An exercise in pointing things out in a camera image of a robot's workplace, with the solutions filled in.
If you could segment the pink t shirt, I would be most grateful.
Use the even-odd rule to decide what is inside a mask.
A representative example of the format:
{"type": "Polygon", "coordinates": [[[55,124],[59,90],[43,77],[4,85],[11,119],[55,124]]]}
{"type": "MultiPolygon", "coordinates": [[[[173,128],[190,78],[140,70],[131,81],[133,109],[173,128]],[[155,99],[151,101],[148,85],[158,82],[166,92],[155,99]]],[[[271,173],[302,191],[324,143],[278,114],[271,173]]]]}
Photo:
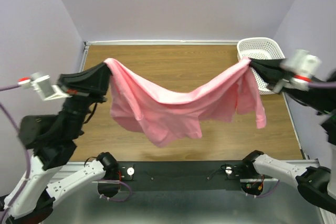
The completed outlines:
{"type": "Polygon", "coordinates": [[[266,126],[265,109],[257,82],[243,59],[208,83],[188,93],[163,88],[132,72],[113,58],[111,70],[111,117],[124,129],[143,133],[154,145],[164,147],[188,137],[202,137],[201,121],[230,122],[235,114],[254,112],[256,127],[266,126]]]}

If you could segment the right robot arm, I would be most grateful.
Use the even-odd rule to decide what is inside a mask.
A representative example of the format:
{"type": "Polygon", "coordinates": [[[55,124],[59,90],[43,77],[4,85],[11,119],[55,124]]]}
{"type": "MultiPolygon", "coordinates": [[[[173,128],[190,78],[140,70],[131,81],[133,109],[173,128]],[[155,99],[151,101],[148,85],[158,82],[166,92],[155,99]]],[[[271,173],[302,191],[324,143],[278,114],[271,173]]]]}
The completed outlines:
{"type": "MultiPolygon", "coordinates": [[[[252,67],[274,93],[284,92],[296,102],[327,115],[321,126],[328,142],[335,147],[335,74],[326,81],[317,79],[311,70],[304,73],[285,65],[285,60],[252,59],[252,67]]],[[[335,213],[335,163],[331,168],[301,167],[274,159],[261,151],[253,151],[242,160],[248,175],[266,175],[296,188],[309,203],[335,213]]]]}

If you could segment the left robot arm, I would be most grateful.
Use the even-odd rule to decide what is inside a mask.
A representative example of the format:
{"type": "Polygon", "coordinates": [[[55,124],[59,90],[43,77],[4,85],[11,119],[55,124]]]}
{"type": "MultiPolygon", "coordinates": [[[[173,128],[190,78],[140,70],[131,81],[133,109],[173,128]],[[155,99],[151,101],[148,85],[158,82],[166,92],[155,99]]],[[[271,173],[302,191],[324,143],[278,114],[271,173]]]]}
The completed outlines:
{"type": "Polygon", "coordinates": [[[90,165],[52,183],[51,179],[70,160],[82,126],[92,118],[97,105],[106,101],[111,71],[100,63],[80,73],[61,74],[56,84],[50,77],[34,73],[19,80],[18,86],[34,89],[43,101],[63,99],[57,114],[27,115],[17,128],[25,150],[27,168],[14,190],[1,197],[3,223],[40,223],[54,207],[84,185],[118,174],[118,162],[108,152],[90,165]]]}

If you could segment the white perforated plastic basket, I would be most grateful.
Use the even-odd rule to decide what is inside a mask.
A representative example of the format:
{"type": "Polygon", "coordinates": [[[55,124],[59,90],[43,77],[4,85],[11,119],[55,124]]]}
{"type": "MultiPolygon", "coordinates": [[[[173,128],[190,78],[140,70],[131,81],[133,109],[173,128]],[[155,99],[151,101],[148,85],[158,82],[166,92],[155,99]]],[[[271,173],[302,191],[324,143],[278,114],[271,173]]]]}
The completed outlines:
{"type": "Polygon", "coordinates": [[[240,40],[237,43],[237,58],[253,58],[259,60],[284,59],[285,56],[279,45],[270,38],[252,37],[240,40]]]}

